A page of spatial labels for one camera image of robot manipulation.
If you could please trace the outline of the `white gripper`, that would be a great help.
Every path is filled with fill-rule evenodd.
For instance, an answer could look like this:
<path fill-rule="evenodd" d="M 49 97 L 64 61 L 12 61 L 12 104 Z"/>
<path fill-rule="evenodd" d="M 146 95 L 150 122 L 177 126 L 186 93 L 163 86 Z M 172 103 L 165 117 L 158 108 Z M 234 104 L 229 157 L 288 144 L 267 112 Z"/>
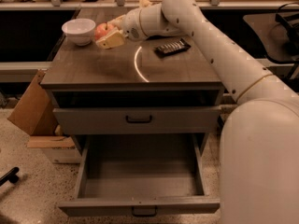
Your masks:
<path fill-rule="evenodd" d="M 125 35 L 133 41 L 145 40 L 147 36 L 142 31 L 140 21 L 141 9 L 130 10 L 125 16 L 121 15 L 111 21 L 108 24 L 117 27 L 124 31 Z M 125 43 L 125 35 L 121 30 L 117 28 L 108 32 L 103 32 L 96 40 L 95 44 L 100 49 L 114 49 L 122 46 Z"/>

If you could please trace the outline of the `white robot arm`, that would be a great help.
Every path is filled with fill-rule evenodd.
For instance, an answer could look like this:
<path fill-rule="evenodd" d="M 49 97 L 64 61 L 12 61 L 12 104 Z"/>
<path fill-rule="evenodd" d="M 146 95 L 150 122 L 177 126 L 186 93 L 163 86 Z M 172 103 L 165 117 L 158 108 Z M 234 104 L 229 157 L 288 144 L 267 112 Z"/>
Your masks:
<path fill-rule="evenodd" d="M 220 144 L 221 224 L 299 224 L 299 95 L 203 15 L 195 0 L 162 0 L 108 21 L 102 49 L 188 35 L 237 107 Z"/>

